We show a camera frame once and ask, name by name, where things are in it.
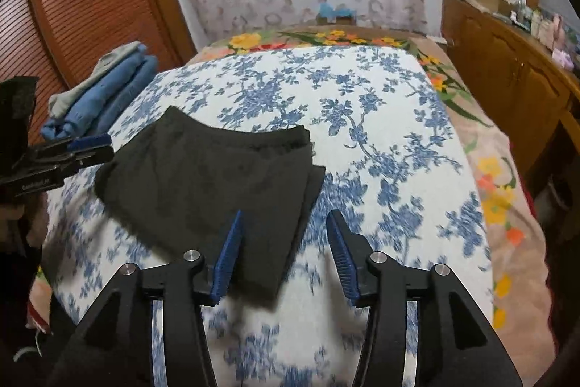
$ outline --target stack of folded clothes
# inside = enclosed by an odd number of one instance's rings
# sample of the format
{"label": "stack of folded clothes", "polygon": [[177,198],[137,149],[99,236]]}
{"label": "stack of folded clothes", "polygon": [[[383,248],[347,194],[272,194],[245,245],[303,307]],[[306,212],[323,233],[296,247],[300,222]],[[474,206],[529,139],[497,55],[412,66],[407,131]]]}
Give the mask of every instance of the stack of folded clothes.
{"label": "stack of folded clothes", "polygon": [[45,140],[79,138],[108,132],[127,106],[153,80],[157,58],[139,41],[103,56],[91,76],[48,100],[50,118],[42,126]]}
{"label": "stack of folded clothes", "polygon": [[210,255],[241,210],[243,240],[233,288],[274,300],[325,168],[312,165],[304,127],[268,133],[214,129],[169,107],[95,176],[95,192],[141,241],[180,259]]}

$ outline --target blue rubber tip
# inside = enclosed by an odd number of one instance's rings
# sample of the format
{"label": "blue rubber tip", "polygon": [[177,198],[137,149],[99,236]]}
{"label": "blue rubber tip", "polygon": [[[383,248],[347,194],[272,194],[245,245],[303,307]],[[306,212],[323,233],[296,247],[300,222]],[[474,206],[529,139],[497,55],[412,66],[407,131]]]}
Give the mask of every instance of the blue rubber tip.
{"label": "blue rubber tip", "polygon": [[361,296],[357,282],[357,269],[332,212],[327,218],[327,235],[344,296],[356,303]]}
{"label": "blue rubber tip", "polygon": [[219,303],[219,299],[225,295],[227,287],[230,285],[231,273],[234,270],[234,264],[236,264],[242,242],[243,227],[241,216],[242,211],[238,210],[214,265],[214,281],[210,291],[210,298],[214,303]]}
{"label": "blue rubber tip", "polygon": [[94,137],[83,137],[73,140],[67,146],[67,151],[75,153],[89,148],[106,147],[111,143],[111,137],[105,133],[103,135],[97,135]]}

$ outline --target silver bolt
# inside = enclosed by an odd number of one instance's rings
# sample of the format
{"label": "silver bolt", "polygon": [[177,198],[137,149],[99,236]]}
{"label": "silver bolt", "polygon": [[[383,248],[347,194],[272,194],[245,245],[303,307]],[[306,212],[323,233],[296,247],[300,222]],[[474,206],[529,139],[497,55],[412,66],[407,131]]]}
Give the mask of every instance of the silver bolt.
{"label": "silver bolt", "polygon": [[199,254],[199,251],[197,250],[188,250],[185,251],[185,253],[183,254],[183,258],[185,259],[185,261],[195,261],[196,259],[199,259],[201,255]]}
{"label": "silver bolt", "polygon": [[435,272],[439,274],[439,276],[449,276],[451,269],[446,264],[435,264]]}
{"label": "silver bolt", "polygon": [[387,261],[387,255],[382,251],[375,251],[374,253],[370,253],[370,260],[374,263],[381,264]]}
{"label": "silver bolt", "polygon": [[119,268],[119,272],[123,274],[123,276],[129,276],[135,272],[135,269],[137,269],[137,266],[133,263],[125,263]]}

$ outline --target beige floral bedspread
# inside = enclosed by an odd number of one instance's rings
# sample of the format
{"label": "beige floral bedspread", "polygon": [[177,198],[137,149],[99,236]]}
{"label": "beige floral bedspread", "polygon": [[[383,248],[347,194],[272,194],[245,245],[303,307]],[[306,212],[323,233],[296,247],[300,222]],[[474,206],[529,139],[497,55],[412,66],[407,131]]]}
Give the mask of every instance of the beige floral bedspread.
{"label": "beige floral bedspread", "polygon": [[524,385],[533,385],[555,357],[549,329],[546,243],[524,195],[509,139],[486,117],[451,61],[431,40],[356,27],[309,27],[245,33],[204,48],[189,64],[259,50],[370,44],[408,50],[427,73],[457,131],[480,193],[494,276],[494,328]]}

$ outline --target white and blue floral sheet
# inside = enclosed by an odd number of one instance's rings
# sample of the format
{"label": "white and blue floral sheet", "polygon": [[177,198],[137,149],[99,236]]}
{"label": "white and blue floral sheet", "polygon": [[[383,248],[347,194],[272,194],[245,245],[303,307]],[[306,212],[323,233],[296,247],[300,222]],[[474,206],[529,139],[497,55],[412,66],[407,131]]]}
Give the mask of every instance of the white and blue floral sheet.
{"label": "white and blue floral sheet", "polygon": [[[159,74],[117,120],[115,149],[169,106],[215,127],[265,132],[303,124],[327,168],[296,260],[268,310],[226,296],[204,308],[218,385],[350,385],[366,310],[342,293],[326,237],[339,208],[350,228],[402,264],[446,262],[492,317],[492,275],[479,197],[446,110],[413,56],[390,47],[309,47],[199,63]],[[49,194],[45,272],[78,322],[121,264],[164,264],[107,215],[96,168]],[[405,384],[417,356],[408,305]],[[154,374],[166,385],[162,304],[153,319]]]}

